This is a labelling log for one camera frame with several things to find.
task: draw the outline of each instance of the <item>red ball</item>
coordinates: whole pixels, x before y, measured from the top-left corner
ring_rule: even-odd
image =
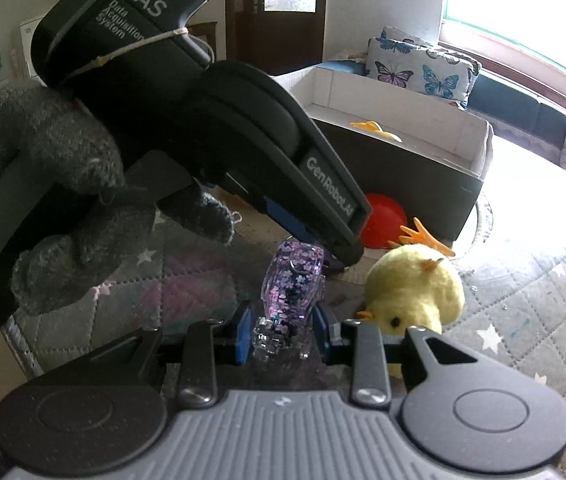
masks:
[[[399,236],[405,234],[400,226],[407,225],[403,208],[385,195],[367,193],[365,197],[372,205],[372,215],[361,232],[363,245],[370,249],[387,249],[388,240],[399,243]]]

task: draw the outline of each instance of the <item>cardboard box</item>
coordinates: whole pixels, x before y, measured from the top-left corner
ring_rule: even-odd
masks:
[[[442,99],[322,67],[275,79],[314,119],[364,192],[396,200],[438,238],[458,238],[492,160],[487,121]],[[364,121],[402,142],[351,126]]]

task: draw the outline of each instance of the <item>gray knit glove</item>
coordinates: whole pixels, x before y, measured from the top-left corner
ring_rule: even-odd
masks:
[[[19,152],[79,194],[125,186],[120,154],[105,127],[36,82],[0,88],[0,176]],[[160,208],[195,233],[231,241],[230,212],[196,183],[163,199]],[[11,283],[18,304],[34,315],[80,300],[124,258],[146,248],[155,212],[154,206],[97,204],[73,232],[23,252]]]

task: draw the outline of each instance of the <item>butterfly pillow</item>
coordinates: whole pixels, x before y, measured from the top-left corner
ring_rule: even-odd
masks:
[[[365,75],[383,83],[467,106],[472,64],[450,54],[404,41],[373,38]]]
[[[400,28],[390,27],[389,25],[385,25],[383,27],[381,38],[390,39],[390,40],[399,40],[405,43],[411,43],[417,46],[424,46],[428,48],[434,47],[434,45],[428,43],[425,40],[422,40],[421,38],[412,36],[411,34],[408,34],[405,31],[400,30]]]
[[[390,39],[390,40],[399,40],[405,43],[415,44],[417,46],[424,46],[426,48],[430,48],[431,49],[430,52],[442,52],[444,54],[449,54],[450,56],[457,57],[458,59],[464,59],[470,62],[472,64],[472,75],[470,76],[470,83],[468,86],[469,90],[467,93],[469,95],[472,92],[472,89],[474,88],[474,83],[476,83],[480,69],[482,68],[480,62],[475,60],[472,56],[468,56],[464,52],[457,52],[455,50],[449,50],[448,48],[443,48],[439,45],[428,43],[427,41],[422,40],[421,38],[412,36],[411,34],[408,34],[405,31],[400,30],[400,28],[390,27],[389,25],[385,25],[383,27],[381,38]]]

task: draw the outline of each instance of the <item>quilted mat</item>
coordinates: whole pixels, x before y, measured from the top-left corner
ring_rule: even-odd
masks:
[[[454,260],[466,305],[446,333],[566,399],[566,172],[495,138],[483,191],[493,228]],[[258,298],[271,252],[285,232],[269,219],[256,221],[256,213],[241,213],[229,248],[158,218],[148,249],[82,300],[39,317],[16,313],[2,330],[26,373],[55,368],[140,326],[182,332],[190,320],[226,318],[238,301]],[[360,308],[373,261],[366,257],[328,283],[326,302],[337,317]],[[176,373],[168,373],[167,395]],[[219,370],[221,389],[228,374],[245,387],[346,388],[348,382],[346,368],[323,366],[316,352],[300,365],[281,362],[275,374],[257,365]],[[560,469],[566,476],[566,451]]]

